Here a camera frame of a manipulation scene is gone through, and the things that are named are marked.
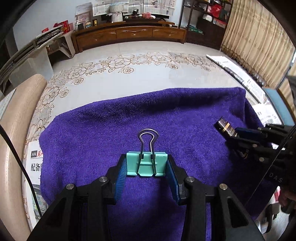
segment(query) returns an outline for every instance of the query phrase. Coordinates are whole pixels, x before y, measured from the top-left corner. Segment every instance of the metal clip handle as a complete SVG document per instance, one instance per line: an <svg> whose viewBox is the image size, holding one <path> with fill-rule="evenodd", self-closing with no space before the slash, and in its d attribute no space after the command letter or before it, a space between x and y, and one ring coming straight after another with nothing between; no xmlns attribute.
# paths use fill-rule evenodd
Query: metal clip handle
<svg viewBox="0 0 296 241"><path fill-rule="evenodd" d="M138 138L140 139L141 141L141 152L140 152L140 155L139 155L139 161L138 161L138 167L137 167L137 173L139 172L139 168L140 168L140 163L141 163L141 159L142 159L142 154L143 154L143 150L144 150L144 141L142 139L142 135L145 135L145 134L148 134L150 136L152 136L152 139L150 141L150 152L152 152L152 159L153 159L153 173L156 174L156 165L155 165L155 155L154 155L154 143L156 142L157 138L159 137L159 134L157 131L153 130L153 129L144 129L144 130L141 130L138 134Z"/></svg>

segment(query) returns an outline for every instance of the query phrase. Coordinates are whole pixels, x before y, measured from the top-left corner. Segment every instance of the teal binder clip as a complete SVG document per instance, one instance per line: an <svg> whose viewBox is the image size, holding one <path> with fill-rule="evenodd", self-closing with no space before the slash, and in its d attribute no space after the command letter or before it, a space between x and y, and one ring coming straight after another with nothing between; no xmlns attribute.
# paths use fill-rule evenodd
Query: teal binder clip
<svg viewBox="0 0 296 241"><path fill-rule="evenodd" d="M150 141L150 152L143 152L144 141L142 135L149 134L152 136ZM157 131L152 129L144 129L140 131L138 137L142 143L141 151L129 151L126 154L127 162L127 175L136 176L140 175L142 177L151 177L155 175L156 177L165 176L165 167L168 155L165 152L154 152L154 143L157 140L159 134Z"/></svg>

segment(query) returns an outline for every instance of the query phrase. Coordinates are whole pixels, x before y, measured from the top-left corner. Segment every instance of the black cable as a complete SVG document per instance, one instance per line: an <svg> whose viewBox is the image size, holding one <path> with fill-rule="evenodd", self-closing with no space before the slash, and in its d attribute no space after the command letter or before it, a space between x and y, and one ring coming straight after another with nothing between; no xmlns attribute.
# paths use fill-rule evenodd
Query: black cable
<svg viewBox="0 0 296 241"><path fill-rule="evenodd" d="M280 154L281 150L284 148L284 146L287 144L288 140L293 136L293 134L296 131L296 125L294 125L292 127L292 129L289 131L289 133L285 136L285 138L282 140L281 144L278 146L278 148L276 149L276 152L274 153L272 159L271 159L271 164L269 166L269 168L267 169L266 173L264 174L264 176L262 177L261 181L259 182L258 186L255 188L255 190L253 191L252 195L250 196L250 198L248 199L248 201L246 202L245 205L247 205L247 203L250 201L250 199L252 198L252 196L254 195L254 193L256 192L257 188L259 187L260 183L263 181L264 177L266 176L266 174L268 173L269 169L271 168L271 166L273 165L274 161L276 160L276 158L278 157L278 155Z"/></svg>
<svg viewBox="0 0 296 241"><path fill-rule="evenodd" d="M36 197L36 194L35 194L35 191L34 191L34 188L33 188L33 185L32 185L32 182L29 178L29 175L28 173L26 172L26 169L24 168L18 154L17 154L17 151L15 150L15 147L13 146L10 138L8 137L8 135L6 134L5 130L3 129L3 127L0 125L0 134L1 136L3 137L3 139L6 141L8 147L10 148L11 152L13 153L18 165L20 166L23 174L25 175L28 183L29 183L29 186L30 186L30 189L31 189L31 192L32 192L32 195L33 195L33 198L34 198L34 201L35 201L35 204L36 204L36 207L38 209L38 212L39 212L39 215L40 217L42 217L42 213L41 213L41 210L40 210L40 207L39 207L39 203L38 203L38 200L37 200L37 197Z"/></svg>

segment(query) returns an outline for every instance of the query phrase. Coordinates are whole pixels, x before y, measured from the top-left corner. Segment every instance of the purple towel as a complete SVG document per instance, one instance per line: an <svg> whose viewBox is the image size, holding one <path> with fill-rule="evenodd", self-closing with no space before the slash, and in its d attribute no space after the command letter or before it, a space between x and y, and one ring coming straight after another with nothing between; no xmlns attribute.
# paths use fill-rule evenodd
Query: purple towel
<svg viewBox="0 0 296 241"><path fill-rule="evenodd" d="M166 89L94 102L60 114L39 139L44 154L42 196L50 204L68 183L80 186L105 175L121 154L140 151L138 132L152 128L160 134L155 151L172 154L177 165L203 183L226 183L244 204L262 170L226 147L213 126L221 116L234 128L262 126L241 88ZM261 183L247 206L253 217L274 190L271 183ZM108 207L112 238L180 240L185 208L173 200L166 178L127 177L121 199ZM207 240L210 236L208 225Z"/></svg>

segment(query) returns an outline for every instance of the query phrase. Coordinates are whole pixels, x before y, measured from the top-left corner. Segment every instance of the tv stand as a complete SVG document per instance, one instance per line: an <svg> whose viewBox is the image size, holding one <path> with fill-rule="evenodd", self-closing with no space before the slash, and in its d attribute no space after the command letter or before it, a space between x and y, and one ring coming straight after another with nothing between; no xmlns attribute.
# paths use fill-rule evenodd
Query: tv stand
<svg viewBox="0 0 296 241"><path fill-rule="evenodd" d="M102 23L72 34L76 53L86 49L130 41L158 40L184 43L186 31L174 28L175 23L153 19Z"/></svg>

